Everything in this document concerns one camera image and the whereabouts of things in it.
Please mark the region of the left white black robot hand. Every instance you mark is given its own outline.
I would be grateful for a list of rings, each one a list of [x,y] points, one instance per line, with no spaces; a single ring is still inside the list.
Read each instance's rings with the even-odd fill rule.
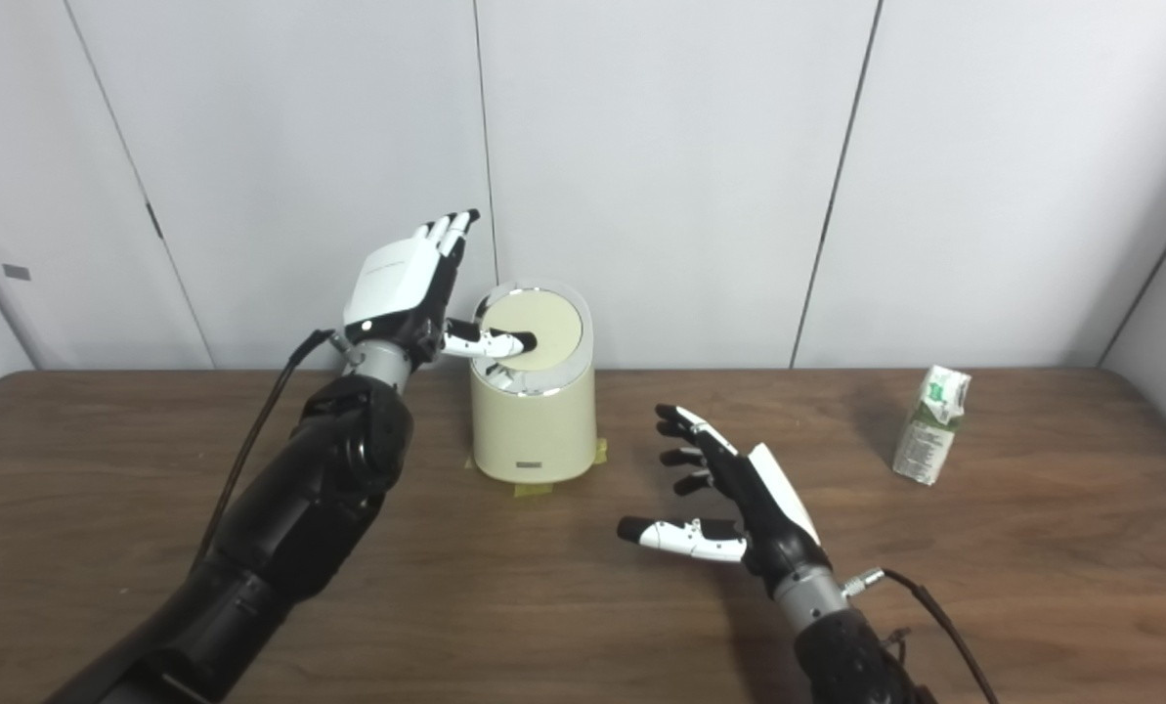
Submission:
[[[480,218],[476,209],[444,214],[368,254],[342,317],[347,340],[395,344],[412,367],[440,355],[511,358],[538,349],[531,332],[447,317],[466,237]]]

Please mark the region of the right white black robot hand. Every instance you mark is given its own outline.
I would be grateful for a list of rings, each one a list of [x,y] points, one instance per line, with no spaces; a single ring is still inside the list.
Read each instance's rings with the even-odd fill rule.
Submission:
[[[782,465],[766,444],[740,452],[707,418],[676,404],[656,404],[659,435],[684,441],[663,451],[667,467],[691,472],[673,484],[673,493],[719,492],[738,518],[621,518],[618,538],[649,550],[742,564],[773,593],[785,579],[813,566],[833,566],[819,531]]]

